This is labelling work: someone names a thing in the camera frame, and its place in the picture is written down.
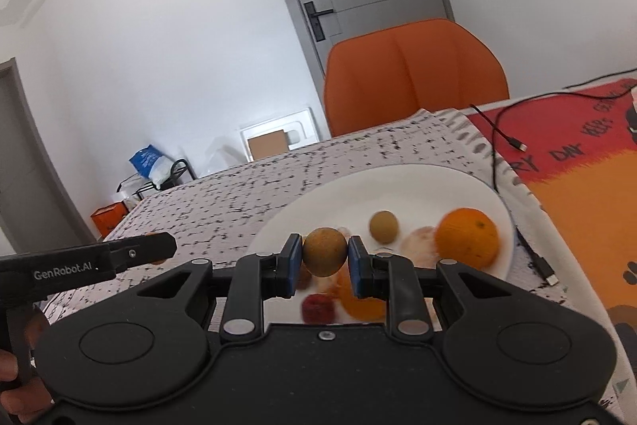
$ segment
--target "metal rivet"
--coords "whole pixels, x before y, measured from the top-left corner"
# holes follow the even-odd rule
[[[334,340],[336,338],[336,333],[328,330],[320,331],[318,335],[318,338],[321,340]]]
[[[429,324],[420,319],[406,319],[398,324],[398,331],[404,335],[425,335]]]
[[[246,335],[254,330],[254,323],[248,319],[231,319],[224,324],[224,331],[230,335]]]

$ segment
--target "chair backrest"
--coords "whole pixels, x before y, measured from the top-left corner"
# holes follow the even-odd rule
[[[340,42],[327,60],[324,101],[332,136],[411,116],[509,97],[498,59],[446,19]]]

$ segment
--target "finger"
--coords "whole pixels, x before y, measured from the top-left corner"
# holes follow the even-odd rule
[[[29,412],[29,413],[26,413],[26,414],[18,414],[18,419],[22,423],[29,423],[29,422],[35,420],[43,412],[44,412],[44,410],[39,410],[37,412]]]
[[[48,408],[51,395],[40,378],[32,378],[25,386],[0,394],[0,403],[11,414],[29,414]]]
[[[18,359],[7,351],[0,350],[0,380],[10,382],[18,376]]]
[[[40,335],[42,335],[42,332],[48,327],[49,321],[47,317],[45,317],[39,308],[36,308],[33,317],[31,317],[31,320],[24,329],[24,336],[29,342],[31,349],[35,348]]]

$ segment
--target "white plate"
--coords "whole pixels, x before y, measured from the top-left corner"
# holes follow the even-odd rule
[[[381,210],[396,215],[400,233],[391,247],[410,232],[427,225],[437,226],[448,212],[475,208],[485,213],[498,228],[500,251],[485,269],[505,279],[514,252],[515,229],[504,202],[481,180],[464,172],[430,164],[402,164],[358,172],[318,187],[294,200],[270,220],[253,240],[249,252],[279,252],[291,233],[309,234],[318,227],[346,227],[361,236],[368,252],[381,244],[369,234],[371,216]],[[311,288],[297,291],[291,300],[264,303],[268,322],[302,322],[301,302]],[[338,322],[355,322],[339,308]]]

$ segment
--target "table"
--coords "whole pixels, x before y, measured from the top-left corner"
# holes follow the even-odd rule
[[[168,231],[179,245],[175,257],[159,268],[132,269],[117,280],[60,294],[50,302],[47,317],[59,319],[193,257],[207,257],[215,266],[231,266],[252,252],[249,250],[252,239],[281,208],[312,188],[349,173],[391,164],[423,163],[454,167],[488,181],[490,163],[483,157],[487,150],[488,142],[463,114],[453,110],[440,114],[420,111],[404,121],[241,165],[161,192],[137,206],[110,238]],[[506,183],[502,190],[524,236],[547,258],[547,247],[572,257],[550,220],[528,193],[521,182]],[[576,262],[574,265],[569,272],[578,269]],[[557,267],[564,272],[568,270],[561,264]],[[530,268],[528,256],[519,247],[507,280],[559,304],[573,304],[571,291],[574,289],[565,294],[561,285],[549,287]],[[591,299],[593,304],[589,306],[594,306],[595,301],[599,303],[593,292],[588,294],[588,299],[582,298],[577,290],[574,293],[576,306],[580,303],[578,298]],[[218,326],[219,317],[216,313],[213,327]],[[614,333],[610,322],[607,328]],[[616,373],[614,383],[617,377],[625,377],[625,357],[621,360],[623,371]],[[633,390],[634,379],[626,382],[623,397]],[[626,414],[612,386],[604,394],[602,403],[620,417],[622,410]],[[623,402],[621,405],[632,419],[630,406]]]
[[[619,79],[582,92],[619,94],[636,84]],[[498,113],[496,108],[487,116],[493,120]],[[496,148],[564,236],[637,372],[637,133],[629,128],[634,118],[630,95],[535,100],[502,118],[502,129],[526,143],[528,151],[517,151],[503,139]],[[490,136],[479,114],[469,119]]]

